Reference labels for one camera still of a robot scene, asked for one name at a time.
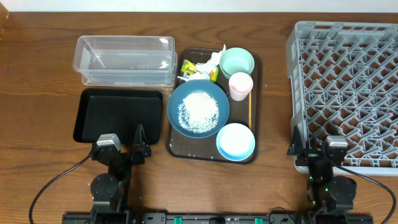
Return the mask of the white rice pile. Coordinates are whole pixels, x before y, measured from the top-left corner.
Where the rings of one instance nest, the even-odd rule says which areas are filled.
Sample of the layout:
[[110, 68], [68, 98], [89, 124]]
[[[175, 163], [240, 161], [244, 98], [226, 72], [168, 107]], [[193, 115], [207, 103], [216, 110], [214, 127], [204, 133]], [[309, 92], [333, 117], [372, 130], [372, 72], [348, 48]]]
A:
[[179, 125], [195, 134], [214, 129], [219, 116], [217, 101], [205, 92], [191, 93], [178, 105]]

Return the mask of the dark blue plate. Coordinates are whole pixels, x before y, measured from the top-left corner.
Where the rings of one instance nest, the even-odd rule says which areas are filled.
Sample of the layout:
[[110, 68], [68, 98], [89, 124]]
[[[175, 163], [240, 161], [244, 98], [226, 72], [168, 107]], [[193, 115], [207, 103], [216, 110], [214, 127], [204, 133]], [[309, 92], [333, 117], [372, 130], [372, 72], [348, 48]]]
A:
[[172, 92], [167, 117], [172, 127], [190, 138], [207, 138], [227, 122], [230, 103], [218, 85], [207, 80], [183, 83]]

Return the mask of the mint green bowl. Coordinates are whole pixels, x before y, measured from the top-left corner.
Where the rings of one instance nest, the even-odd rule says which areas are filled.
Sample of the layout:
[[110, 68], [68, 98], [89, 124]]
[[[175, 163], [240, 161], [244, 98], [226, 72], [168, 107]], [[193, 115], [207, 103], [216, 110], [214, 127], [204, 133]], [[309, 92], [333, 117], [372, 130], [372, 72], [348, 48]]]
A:
[[222, 74], [230, 79], [235, 73], [250, 74], [254, 70], [255, 61], [252, 54], [246, 49], [233, 47], [223, 53], [219, 66]]

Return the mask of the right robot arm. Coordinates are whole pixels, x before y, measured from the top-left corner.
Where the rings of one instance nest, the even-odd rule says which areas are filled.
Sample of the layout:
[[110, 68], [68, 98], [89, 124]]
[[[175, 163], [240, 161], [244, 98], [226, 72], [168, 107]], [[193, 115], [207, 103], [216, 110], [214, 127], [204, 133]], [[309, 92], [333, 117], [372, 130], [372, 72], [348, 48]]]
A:
[[337, 217], [340, 212], [353, 209], [356, 182], [333, 172], [344, 161], [347, 150], [348, 143], [343, 136], [327, 136], [318, 149], [310, 149], [303, 143], [299, 128], [293, 129], [287, 154], [296, 157], [296, 166], [308, 168], [307, 197], [315, 207], [308, 217], [313, 221]]

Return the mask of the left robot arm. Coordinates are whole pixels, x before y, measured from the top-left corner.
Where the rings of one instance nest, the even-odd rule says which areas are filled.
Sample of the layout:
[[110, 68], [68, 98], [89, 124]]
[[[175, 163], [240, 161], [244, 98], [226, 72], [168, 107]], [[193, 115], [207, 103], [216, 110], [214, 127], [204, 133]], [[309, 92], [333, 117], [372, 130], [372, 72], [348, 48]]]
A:
[[92, 160], [108, 167], [107, 173], [95, 177], [91, 183], [93, 196], [92, 223], [134, 223], [135, 212], [128, 207], [128, 193], [133, 166], [145, 163], [151, 156], [142, 124], [134, 135], [134, 152], [121, 152], [121, 142], [116, 134], [102, 134], [92, 144]]

